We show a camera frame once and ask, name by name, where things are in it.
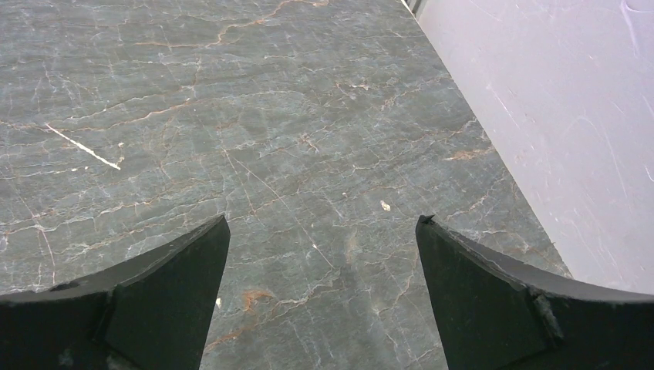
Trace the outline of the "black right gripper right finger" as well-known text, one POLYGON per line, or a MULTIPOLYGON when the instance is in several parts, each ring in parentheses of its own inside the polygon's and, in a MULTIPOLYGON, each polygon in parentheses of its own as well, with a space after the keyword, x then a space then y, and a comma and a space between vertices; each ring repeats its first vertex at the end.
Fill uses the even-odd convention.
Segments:
POLYGON ((653 297, 562 277, 421 216, 416 242, 451 369, 651 369, 653 297))

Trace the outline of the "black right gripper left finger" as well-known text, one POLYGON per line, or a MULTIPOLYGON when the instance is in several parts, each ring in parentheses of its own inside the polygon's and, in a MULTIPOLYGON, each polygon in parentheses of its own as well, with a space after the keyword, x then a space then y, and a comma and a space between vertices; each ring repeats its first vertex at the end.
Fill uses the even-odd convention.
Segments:
POLYGON ((1 297, 3 369, 197 369, 230 229, 171 242, 44 291, 1 297))

